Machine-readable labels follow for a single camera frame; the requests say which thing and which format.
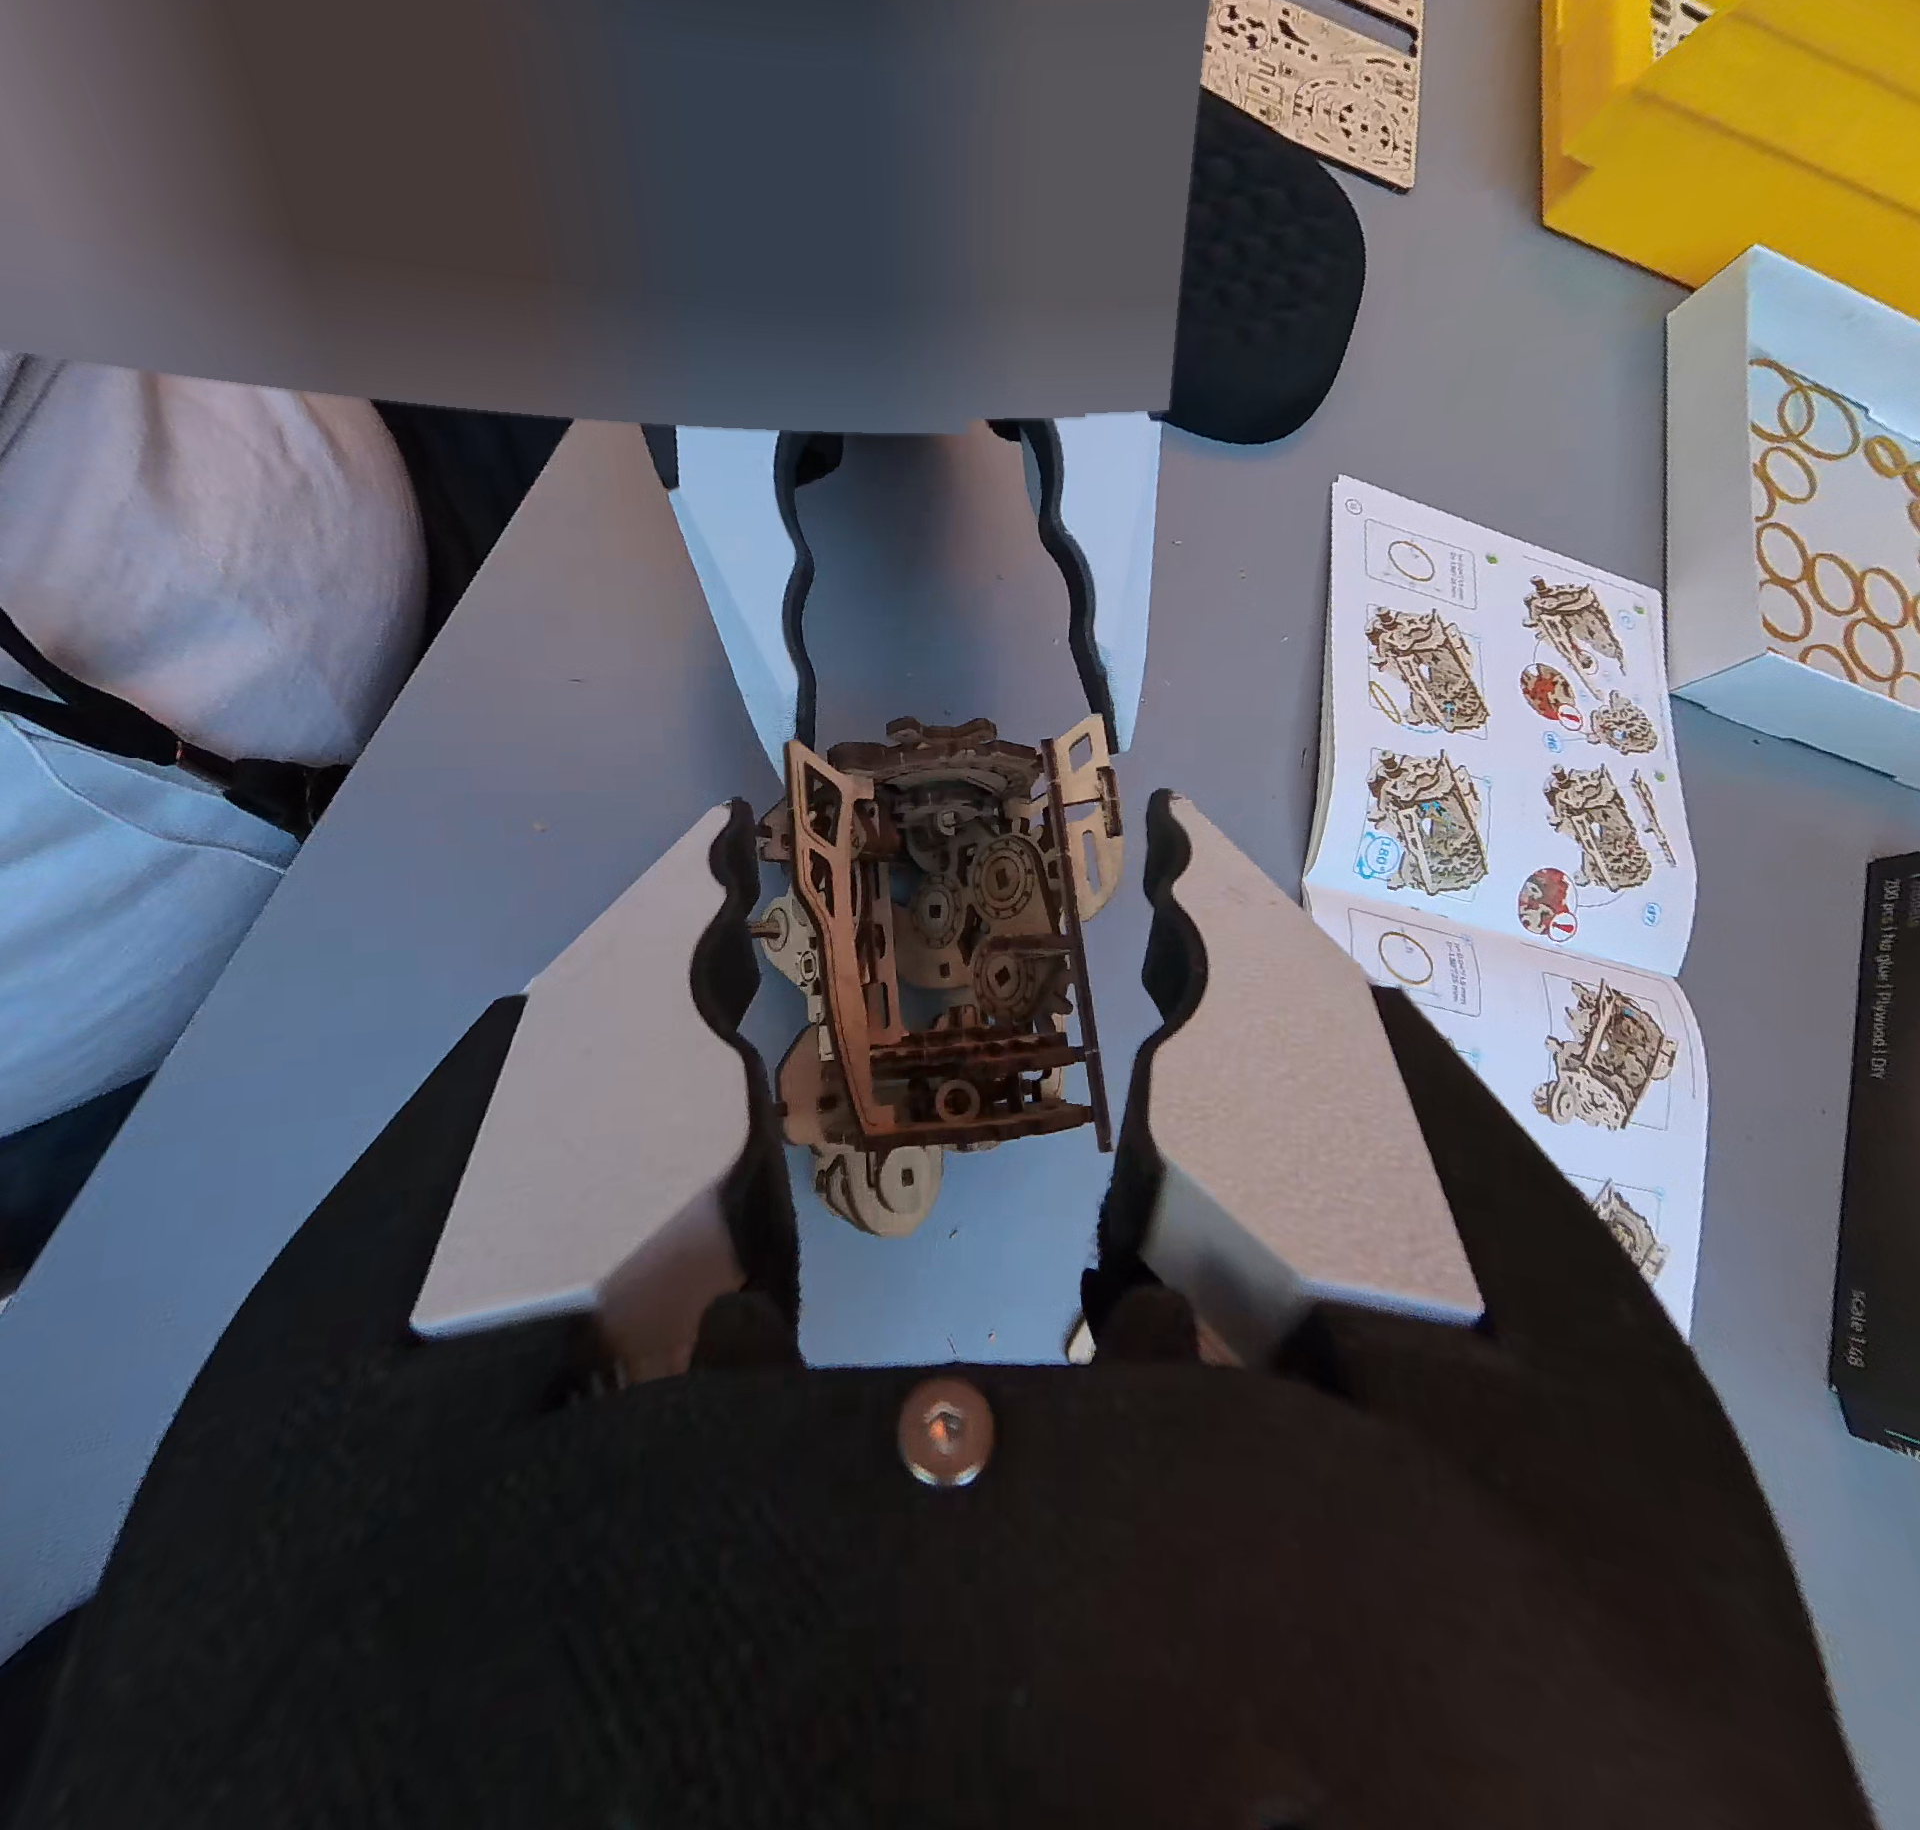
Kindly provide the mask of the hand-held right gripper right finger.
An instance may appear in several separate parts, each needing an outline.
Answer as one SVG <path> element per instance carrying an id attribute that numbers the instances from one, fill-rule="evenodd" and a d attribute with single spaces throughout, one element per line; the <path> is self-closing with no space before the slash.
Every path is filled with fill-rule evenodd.
<path id="1" fill-rule="evenodd" d="M 1084 1275 L 1093 1352 L 1267 1364 L 1316 1302 L 1473 1326 L 1482 1290 L 1358 960 L 1172 789 L 1145 808 L 1145 899 L 1162 1027 Z"/>

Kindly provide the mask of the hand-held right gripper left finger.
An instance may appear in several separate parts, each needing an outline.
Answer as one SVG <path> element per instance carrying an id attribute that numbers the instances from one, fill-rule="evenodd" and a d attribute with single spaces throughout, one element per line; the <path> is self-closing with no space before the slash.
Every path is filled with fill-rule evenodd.
<path id="1" fill-rule="evenodd" d="M 758 1050 L 757 817 L 710 808 L 523 993 L 411 1326 L 588 1314 L 625 1376 L 684 1372 L 714 1302 L 800 1309 L 791 1170 Z"/>

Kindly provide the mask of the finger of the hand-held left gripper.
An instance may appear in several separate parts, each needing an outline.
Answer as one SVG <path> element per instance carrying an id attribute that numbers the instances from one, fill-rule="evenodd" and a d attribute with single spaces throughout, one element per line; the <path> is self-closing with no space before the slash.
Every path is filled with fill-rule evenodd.
<path id="1" fill-rule="evenodd" d="M 816 561 L 797 492 L 836 463 L 836 433 L 675 427 L 675 518 L 767 751 L 816 744 L 816 669 L 803 646 Z"/>
<path id="2" fill-rule="evenodd" d="M 1162 420 L 1090 413 L 994 420 L 989 430 L 1023 449 L 1040 541 L 1068 581 L 1068 646 L 1086 702 L 1120 754 L 1137 731 L 1145 675 Z"/>

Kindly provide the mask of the wooden mechanical model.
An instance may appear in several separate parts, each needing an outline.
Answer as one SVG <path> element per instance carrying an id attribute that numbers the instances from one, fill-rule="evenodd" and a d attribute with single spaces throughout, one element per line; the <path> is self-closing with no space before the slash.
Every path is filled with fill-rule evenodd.
<path id="1" fill-rule="evenodd" d="M 989 718 L 795 737 L 758 860 L 791 890 L 754 931 L 808 1010 L 785 1139 L 829 1211 L 908 1234 L 950 1151 L 1086 1124 L 1110 1148 L 1086 921 L 1116 890 L 1125 812 L 1100 713 L 1040 748 Z"/>

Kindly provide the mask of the grey desk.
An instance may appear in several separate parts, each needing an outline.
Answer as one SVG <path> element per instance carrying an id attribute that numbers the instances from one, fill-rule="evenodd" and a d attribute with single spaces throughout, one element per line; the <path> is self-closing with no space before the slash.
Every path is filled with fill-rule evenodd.
<path id="1" fill-rule="evenodd" d="M 1662 575 L 1674 290 L 1536 216 L 1536 0 L 1430 0 L 1413 194 L 1346 181 L 1366 297 L 1287 443 L 1162 457 L 1127 808 L 1192 797 L 1295 890 L 1327 498 L 1397 495 Z M 1915 794 L 1677 706 L 1708 853 L 1683 987 L 1711 1071 L 1695 1352 L 1841 1705 L 1917 1686 L 1917 1465 L 1827 1392 L 1860 877 Z M 443 1050 L 767 760 L 644 449 L 577 433 L 2 1314 L 2 1649 L 87 1592 L 235 1306 Z"/>

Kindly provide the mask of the wooden parts sheet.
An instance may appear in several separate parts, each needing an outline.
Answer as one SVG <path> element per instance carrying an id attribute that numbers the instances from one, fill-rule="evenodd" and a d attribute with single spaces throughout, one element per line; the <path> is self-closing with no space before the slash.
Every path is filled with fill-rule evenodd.
<path id="1" fill-rule="evenodd" d="M 1397 194 L 1416 183 L 1425 0 L 1211 0 L 1201 83 Z"/>

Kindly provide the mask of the instruction booklet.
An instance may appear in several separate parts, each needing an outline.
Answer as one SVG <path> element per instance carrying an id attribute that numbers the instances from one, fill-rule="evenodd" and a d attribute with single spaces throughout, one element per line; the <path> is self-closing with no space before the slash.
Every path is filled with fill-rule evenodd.
<path id="1" fill-rule="evenodd" d="M 1708 1058 L 1662 598 L 1341 476 L 1309 915 L 1397 984 L 1694 1331 Z"/>

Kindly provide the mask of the yellow plastic bin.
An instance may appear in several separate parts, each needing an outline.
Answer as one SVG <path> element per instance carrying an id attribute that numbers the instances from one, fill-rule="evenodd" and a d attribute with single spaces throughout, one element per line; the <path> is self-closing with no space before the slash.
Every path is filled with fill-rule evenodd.
<path id="1" fill-rule="evenodd" d="M 1766 245 L 1917 312 L 1917 0 L 1544 0 L 1544 223 L 1674 282 Z"/>

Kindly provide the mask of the person's white shirt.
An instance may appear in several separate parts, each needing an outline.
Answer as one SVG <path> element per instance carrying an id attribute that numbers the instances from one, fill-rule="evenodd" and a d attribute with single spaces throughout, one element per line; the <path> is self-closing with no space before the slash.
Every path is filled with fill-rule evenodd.
<path id="1" fill-rule="evenodd" d="M 2 355 L 2 611 L 235 762 L 353 762 L 422 646 L 371 401 Z M 2 1131 L 160 1068 L 298 841 L 183 769 L 2 716 Z"/>

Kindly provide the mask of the person's dark pants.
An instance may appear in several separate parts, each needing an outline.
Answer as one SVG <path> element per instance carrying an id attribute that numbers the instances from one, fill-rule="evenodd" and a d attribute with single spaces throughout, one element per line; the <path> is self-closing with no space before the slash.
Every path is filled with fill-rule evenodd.
<path id="1" fill-rule="evenodd" d="M 130 1081 L 2 1139 L 2 1295 L 13 1295 L 147 1091 Z"/>

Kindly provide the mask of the black cardboard box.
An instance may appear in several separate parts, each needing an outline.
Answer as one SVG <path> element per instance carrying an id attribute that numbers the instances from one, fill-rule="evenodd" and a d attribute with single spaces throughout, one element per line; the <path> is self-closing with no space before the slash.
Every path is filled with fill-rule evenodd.
<path id="1" fill-rule="evenodd" d="M 1917 1456 L 1917 856 L 1866 864 L 1831 1383 L 1856 1437 Z"/>

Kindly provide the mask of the white box of rubber bands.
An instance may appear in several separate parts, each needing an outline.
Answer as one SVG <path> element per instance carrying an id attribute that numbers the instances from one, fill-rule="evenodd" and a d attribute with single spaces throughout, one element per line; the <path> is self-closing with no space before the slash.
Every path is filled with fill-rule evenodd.
<path id="1" fill-rule="evenodd" d="M 1917 320 L 1770 249 L 1669 315 L 1669 673 L 1917 783 Z"/>

